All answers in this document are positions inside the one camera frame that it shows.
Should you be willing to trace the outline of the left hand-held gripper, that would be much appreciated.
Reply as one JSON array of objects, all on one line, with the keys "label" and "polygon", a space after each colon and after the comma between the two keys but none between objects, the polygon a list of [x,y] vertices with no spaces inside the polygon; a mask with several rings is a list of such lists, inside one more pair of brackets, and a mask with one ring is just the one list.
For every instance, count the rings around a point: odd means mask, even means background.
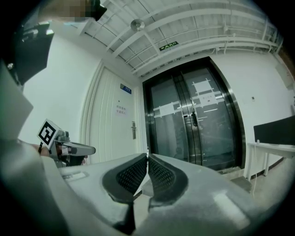
[{"label": "left hand-held gripper", "polygon": [[93,155],[96,149],[92,146],[71,142],[69,132],[62,130],[54,122],[46,119],[37,137],[40,140],[38,153],[46,149],[58,168],[83,164],[83,156]]}]

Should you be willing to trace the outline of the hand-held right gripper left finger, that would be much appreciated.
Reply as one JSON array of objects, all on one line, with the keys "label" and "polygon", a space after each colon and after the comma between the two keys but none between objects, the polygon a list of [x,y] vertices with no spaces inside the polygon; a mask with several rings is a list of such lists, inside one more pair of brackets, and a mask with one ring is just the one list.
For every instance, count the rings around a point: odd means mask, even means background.
[{"label": "hand-held right gripper left finger", "polygon": [[59,169],[82,204],[112,227],[134,227],[134,194],[147,173],[147,157],[136,153],[92,165]]}]

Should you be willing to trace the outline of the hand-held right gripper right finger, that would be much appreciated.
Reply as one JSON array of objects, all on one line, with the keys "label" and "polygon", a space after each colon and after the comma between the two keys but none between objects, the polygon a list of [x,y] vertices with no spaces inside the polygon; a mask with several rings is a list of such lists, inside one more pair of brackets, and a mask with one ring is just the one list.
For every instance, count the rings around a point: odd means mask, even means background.
[{"label": "hand-held right gripper right finger", "polygon": [[152,154],[153,197],[139,234],[252,234],[261,209],[251,195],[216,171]]}]

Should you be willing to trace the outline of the white door with handle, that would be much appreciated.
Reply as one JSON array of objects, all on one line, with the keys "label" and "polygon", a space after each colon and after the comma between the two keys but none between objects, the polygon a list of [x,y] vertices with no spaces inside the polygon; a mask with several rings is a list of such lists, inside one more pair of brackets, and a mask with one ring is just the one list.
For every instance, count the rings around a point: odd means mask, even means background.
[{"label": "white door with handle", "polygon": [[[123,91],[120,84],[130,88],[132,94]],[[88,132],[88,143],[96,149],[96,153],[90,157],[91,163],[110,161],[137,153],[137,141],[132,139],[131,129],[131,122],[136,122],[132,86],[106,67],[102,69],[95,85]],[[117,104],[128,108],[127,117],[114,114]]]}]

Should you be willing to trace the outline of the person's left forearm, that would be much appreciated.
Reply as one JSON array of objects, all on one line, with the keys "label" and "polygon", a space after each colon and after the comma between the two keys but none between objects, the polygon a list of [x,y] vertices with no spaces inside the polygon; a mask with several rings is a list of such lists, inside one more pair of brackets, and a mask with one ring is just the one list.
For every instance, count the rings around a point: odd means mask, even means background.
[{"label": "person's left forearm", "polygon": [[29,143],[29,145],[33,147],[34,150],[36,150],[40,156],[50,157],[49,150],[46,146],[41,146],[41,145],[36,145],[31,143]]}]

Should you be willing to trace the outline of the black-framed glass double door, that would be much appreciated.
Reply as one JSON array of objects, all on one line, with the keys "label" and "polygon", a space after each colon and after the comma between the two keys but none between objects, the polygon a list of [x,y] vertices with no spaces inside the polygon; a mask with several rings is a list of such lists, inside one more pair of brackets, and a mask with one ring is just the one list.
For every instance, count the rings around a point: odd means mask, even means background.
[{"label": "black-framed glass double door", "polygon": [[[193,82],[209,80],[212,91],[197,94]],[[195,108],[192,98],[214,93],[224,102]],[[168,69],[143,82],[147,145],[154,154],[173,157],[216,171],[245,166],[242,115],[226,78],[210,58]],[[153,109],[180,102],[181,111],[155,118]],[[196,113],[198,126],[191,117]]]}]

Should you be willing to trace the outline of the white notice with red characters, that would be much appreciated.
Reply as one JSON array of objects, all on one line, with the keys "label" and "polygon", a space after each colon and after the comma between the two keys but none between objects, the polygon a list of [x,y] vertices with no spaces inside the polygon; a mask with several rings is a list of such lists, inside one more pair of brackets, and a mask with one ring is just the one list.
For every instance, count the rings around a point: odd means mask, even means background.
[{"label": "white notice with red characters", "polygon": [[120,117],[127,117],[128,108],[126,106],[123,106],[122,104],[117,104],[114,108],[114,114]]}]

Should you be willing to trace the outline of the white desk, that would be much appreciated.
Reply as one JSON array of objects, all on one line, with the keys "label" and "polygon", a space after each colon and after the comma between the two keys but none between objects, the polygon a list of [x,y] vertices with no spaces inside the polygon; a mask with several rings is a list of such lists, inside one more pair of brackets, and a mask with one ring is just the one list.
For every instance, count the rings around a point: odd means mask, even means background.
[{"label": "white desk", "polygon": [[246,171],[246,179],[250,182],[254,169],[253,160],[257,161],[257,152],[264,154],[263,175],[267,176],[270,167],[270,155],[276,155],[283,158],[291,159],[295,157],[295,146],[290,145],[275,145],[267,143],[248,143],[248,168]]}]

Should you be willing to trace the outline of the taped white paper notice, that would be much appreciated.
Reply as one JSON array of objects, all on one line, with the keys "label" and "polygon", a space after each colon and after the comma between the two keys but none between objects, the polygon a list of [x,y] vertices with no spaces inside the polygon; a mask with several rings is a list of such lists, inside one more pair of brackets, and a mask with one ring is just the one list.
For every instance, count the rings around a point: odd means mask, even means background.
[{"label": "taped white paper notice", "polygon": [[180,102],[171,102],[166,105],[159,106],[153,109],[153,114],[155,118],[161,118],[163,116],[176,114],[181,111]]}]

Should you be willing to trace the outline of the taped paper with red print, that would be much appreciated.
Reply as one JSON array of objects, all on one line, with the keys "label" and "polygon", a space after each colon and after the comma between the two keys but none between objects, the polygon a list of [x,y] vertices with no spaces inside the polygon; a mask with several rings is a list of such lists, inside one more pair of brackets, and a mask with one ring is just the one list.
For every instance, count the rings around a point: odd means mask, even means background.
[{"label": "taped paper with red print", "polygon": [[193,97],[192,100],[195,108],[204,108],[206,106],[218,105],[219,103],[224,102],[222,95],[216,96],[214,93],[198,95]]}]

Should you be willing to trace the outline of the black desk partition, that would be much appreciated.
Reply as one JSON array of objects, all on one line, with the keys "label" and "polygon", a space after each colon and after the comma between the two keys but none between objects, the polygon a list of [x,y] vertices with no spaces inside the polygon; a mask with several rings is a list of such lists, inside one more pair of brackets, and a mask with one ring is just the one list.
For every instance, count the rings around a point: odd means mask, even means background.
[{"label": "black desk partition", "polygon": [[295,146],[295,116],[254,126],[255,142]]}]

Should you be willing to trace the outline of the blank taped white paper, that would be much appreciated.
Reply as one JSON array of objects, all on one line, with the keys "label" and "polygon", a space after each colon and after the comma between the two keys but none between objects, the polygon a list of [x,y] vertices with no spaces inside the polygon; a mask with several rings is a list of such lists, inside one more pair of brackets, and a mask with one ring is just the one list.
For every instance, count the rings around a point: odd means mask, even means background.
[{"label": "blank taped white paper", "polygon": [[197,94],[206,92],[206,91],[212,91],[212,87],[209,83],[209,80],[207,79],[205,81],[198,82],[198,83],[193,82],[192,85],[194,86]]}]

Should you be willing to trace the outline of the person's black jacket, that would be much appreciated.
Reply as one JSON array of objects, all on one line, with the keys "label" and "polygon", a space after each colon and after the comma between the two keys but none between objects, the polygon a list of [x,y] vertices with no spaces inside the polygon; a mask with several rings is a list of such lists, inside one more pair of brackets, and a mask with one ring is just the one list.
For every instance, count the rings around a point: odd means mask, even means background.
[{"label": "person's black jacket", "polygon": [[49,22],[41,22],[31,28],[22,28],[16,34],[14,65],[21,85],[47,67],[49,50],[54,37],[54,32],[49,26]]}]

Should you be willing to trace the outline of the green exit sign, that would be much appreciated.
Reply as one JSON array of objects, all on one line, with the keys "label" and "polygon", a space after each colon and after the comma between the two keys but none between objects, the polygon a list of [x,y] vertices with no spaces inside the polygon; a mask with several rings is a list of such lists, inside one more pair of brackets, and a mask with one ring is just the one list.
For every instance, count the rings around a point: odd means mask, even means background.
[{"label": "green exit sign", "polygon": [[177,41],[174,41],[174,42],[171,42],[171,43],[169,43],[169,44],[166,44],[166,45],[160,47],[159,50],[162,52],[162,51],[167,50],[167,49],[169,49],[169,48],[171,48],[171,47],[174,47],[174,46],[176,46],[176,45],[178,45],[178,44],[179,44],[179,43],[178,43]]}]

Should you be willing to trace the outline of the round ceiling lamp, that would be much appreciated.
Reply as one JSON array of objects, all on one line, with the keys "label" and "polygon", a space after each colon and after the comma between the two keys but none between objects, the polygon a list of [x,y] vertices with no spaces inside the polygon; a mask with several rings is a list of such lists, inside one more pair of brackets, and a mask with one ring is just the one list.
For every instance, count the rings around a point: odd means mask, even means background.
[{"label": "round ceiling lamp", "polygon": [[134,32],[139,32],[144,30],[145,28],[145,23],[143,20],[141,19],[134,19],[131,23],[130,23],[130,27]]}]

